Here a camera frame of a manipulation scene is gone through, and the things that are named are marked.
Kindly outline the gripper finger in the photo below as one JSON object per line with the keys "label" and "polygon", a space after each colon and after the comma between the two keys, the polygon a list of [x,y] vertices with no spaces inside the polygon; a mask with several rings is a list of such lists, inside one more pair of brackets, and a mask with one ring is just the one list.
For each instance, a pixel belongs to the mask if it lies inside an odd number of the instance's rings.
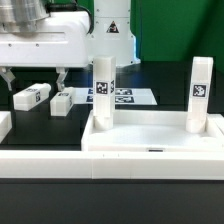
{"label": "gripper finger", "polygon": [[8,89],[12,90],[12,82],[15,80],[15,76],[12,73],[11,69],[7,67],[0,67],[0,76],[7,83]]}
{"label": "gripper finger", "polygon": [[68,68],[64,68],[64,67],[56,68],[56,73],[58,74],[56,84],[59,91],[63,91],[65,88],[64,80],[68,74],[68,71],[69,71]]}

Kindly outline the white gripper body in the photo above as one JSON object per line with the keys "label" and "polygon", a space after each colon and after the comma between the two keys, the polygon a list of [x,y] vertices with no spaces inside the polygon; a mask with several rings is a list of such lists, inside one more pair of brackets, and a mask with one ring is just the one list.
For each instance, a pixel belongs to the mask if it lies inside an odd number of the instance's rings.
{"label": "white gripper body", "polygon": [[52,13],[35,32],[9,33],[0,26],[0,66],[85,67],[89,26],[85,11]]}

